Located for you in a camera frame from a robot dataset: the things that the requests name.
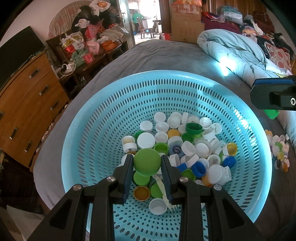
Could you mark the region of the cluttered side table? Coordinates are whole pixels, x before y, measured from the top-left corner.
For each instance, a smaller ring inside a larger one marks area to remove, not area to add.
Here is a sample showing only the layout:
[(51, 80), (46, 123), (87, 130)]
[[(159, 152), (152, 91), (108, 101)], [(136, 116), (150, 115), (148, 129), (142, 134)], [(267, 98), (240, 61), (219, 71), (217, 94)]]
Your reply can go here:
[(122, 44), (132, 45), (125, 1), (76, 1), (65, 6), (49, 26), (47, 43), (60, 61), (62, 77), (95, 63)]

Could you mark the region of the light blue grey duvet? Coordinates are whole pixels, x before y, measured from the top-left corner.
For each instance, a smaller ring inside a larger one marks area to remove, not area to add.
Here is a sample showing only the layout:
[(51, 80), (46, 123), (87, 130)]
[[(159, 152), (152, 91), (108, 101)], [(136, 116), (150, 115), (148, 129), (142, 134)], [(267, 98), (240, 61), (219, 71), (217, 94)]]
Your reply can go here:
[(267, 59), (263, 50), (249, 37), (224, 29), (203, 31), (197, 38), (199, 47), (227, 67), (250, 87), (256, 79), (284, 80), (292, 73)]

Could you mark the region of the black television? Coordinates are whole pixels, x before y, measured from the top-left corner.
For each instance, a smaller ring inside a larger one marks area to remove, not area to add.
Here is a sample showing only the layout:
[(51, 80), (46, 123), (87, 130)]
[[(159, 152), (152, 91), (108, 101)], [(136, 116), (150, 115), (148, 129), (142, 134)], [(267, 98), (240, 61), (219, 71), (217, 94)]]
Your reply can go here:
[(27, 61), (45, 49), (34, 30), (28, 26), (1, 46), (1, 88)]

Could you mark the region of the person in green shirt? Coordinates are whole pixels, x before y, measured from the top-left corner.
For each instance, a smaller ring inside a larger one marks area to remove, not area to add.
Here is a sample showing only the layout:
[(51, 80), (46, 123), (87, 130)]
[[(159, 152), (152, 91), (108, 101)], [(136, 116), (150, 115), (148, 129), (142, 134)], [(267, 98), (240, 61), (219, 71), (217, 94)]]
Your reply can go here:
[(134, 22), (134, 26), (135, 26), (135, 31), (137, 33), (139, 33), (139, 23), (138, 23), (138, 19), (143, 20), (145, 18), (144, 15), (142, 15), (141, 13), (139, 13), (137, 10), (134, 11), (133, 15), (132, 15), (132, 21)]

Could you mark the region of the cardboard boxes stack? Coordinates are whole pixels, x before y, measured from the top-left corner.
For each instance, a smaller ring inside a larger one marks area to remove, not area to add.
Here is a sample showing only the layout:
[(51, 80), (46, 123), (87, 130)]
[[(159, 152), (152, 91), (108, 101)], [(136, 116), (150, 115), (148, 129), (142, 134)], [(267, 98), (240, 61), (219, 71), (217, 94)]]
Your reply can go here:
[(171, 4), (171, 40), (197, 43), (205, 29), (202, 23), (202, 1), (173, 1)]

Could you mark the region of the light blue perforated basket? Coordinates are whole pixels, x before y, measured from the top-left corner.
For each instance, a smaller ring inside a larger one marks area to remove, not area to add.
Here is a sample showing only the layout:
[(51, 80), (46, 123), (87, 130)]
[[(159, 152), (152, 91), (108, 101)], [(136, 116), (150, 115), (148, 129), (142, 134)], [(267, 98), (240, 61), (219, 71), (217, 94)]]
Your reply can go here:
[[(268, 140), (249, 106), (223, 85), (161, 70), (97, 92), (64, 140), (65, 191), (97, 184), (141, 149), (168, 156), (197, 185), (221, 185), (253, 223), (262, 211), (271, 183)], [(113, 206), (114, 240), (179, 240), (181, 210), (166, 196), (161, 167), (142, 176), (133, 166), (128, 199)]]

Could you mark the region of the wooden drawer dresser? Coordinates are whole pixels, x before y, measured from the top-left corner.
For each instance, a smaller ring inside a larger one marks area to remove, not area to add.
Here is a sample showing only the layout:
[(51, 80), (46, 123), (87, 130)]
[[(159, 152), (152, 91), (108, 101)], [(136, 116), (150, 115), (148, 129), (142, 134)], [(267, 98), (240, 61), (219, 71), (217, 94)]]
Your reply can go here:
[(30, 168), (44, 133), (68, 101), (46, 52), (41, 52), (1, 89), (1, 150)]

